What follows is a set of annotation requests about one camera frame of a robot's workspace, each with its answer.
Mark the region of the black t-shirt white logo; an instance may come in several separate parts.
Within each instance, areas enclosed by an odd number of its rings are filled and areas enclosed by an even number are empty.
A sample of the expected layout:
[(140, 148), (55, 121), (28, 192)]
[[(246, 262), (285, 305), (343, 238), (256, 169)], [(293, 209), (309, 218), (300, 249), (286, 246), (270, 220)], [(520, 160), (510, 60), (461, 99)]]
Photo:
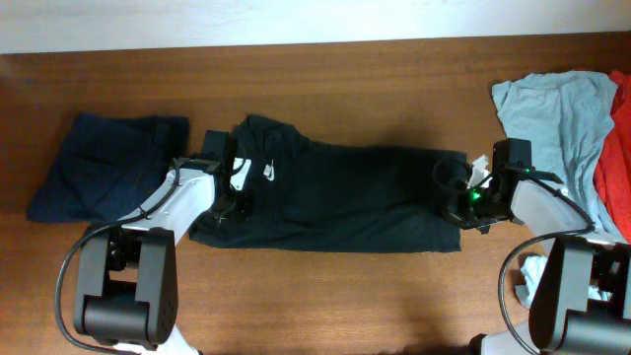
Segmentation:
[(440, 215), (466, 156), (397, 146), (316, 142), (294, 126), (250, 114), (233, 131), (251, 166), (245, 221), (210, 214), (190, 238), (222, 249), (326, 252), (455, 252), (458, 227)]

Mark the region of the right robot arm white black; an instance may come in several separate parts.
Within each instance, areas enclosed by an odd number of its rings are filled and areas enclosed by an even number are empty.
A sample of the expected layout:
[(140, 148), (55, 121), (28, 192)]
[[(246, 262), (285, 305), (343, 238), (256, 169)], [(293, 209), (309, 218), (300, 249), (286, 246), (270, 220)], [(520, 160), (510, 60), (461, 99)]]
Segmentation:
[(488, 233), (510, 221), (527, 226), (533, 238), (515, 247), (498, 276), (498, 301), (505, 307), (505, 280), (513, 259), (528, 247), (552, 243), (524, 324), (501, 315), (506, 331), (479, 334), (470, 354), (627, 354), (630, 351), (630, 247), (614, 243), (577, 203), (561, 190), (554, 173), (537, 170), (531, 143), (509, 138), (495, 143), (492, 170), (475, 178), (448, 175), (440, 164), (433, 180), (448, 195), (445, 221), (462, 230)]

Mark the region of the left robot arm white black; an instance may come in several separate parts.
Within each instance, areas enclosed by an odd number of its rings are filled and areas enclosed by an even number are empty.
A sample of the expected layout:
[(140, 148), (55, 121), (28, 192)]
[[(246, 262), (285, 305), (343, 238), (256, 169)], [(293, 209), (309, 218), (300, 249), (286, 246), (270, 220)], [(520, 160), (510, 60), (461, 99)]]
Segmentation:
[(209, 130), (200, 154), (170, 162), (164, 182), (134, 211), (90, 226), (64, 260), (78, 255), (73, 345), (104, 354), (194, 354), (176, 326), (175, 247), (198, 220), (217, 229), (249, 209), (245, 148)]

